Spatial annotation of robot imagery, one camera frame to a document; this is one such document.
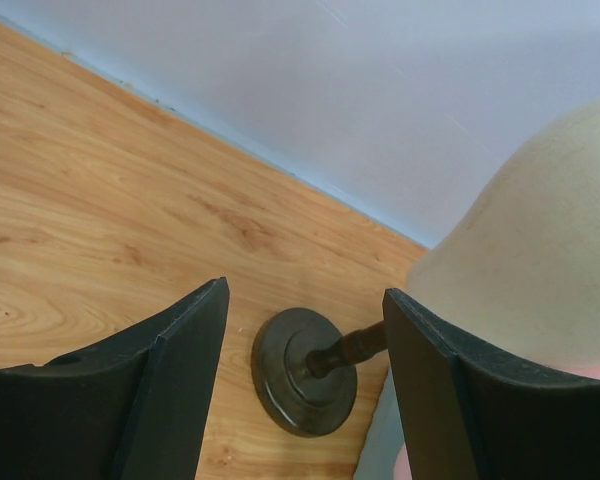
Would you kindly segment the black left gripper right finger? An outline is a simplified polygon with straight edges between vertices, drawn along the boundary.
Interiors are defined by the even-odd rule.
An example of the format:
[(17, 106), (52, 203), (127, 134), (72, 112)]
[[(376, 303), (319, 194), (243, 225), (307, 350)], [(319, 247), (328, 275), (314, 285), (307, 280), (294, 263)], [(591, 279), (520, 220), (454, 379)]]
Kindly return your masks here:
[(399, 289), (383, 315), (413, 478), (600, 479), (600, 380), (503, 351)]

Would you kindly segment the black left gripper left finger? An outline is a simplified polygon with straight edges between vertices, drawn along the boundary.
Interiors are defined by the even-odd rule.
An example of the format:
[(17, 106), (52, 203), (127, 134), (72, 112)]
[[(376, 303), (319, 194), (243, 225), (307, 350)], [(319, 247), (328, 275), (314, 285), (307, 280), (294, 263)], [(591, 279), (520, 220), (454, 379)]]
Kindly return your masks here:
[(0, 479), (191, 479), (229, 306), (223, 278), (45, 365), (0, 369)]

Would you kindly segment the pink sport baseball cap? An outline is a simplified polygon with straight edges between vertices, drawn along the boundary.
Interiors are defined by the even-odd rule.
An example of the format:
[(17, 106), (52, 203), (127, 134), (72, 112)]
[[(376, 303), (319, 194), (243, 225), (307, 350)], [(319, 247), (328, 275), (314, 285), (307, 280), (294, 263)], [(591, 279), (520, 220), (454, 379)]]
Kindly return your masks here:
[[(578, 375), (585, 378), (591, 378), (600, 380), (600, 366), (597, 367), (582, 367), (582, 368), (569, 368), (564, 369), (565, 373)], [(412, 473), (406, 445), (403, 444), (394, 464), (393, 471), (394, 480), (411, 480)]]

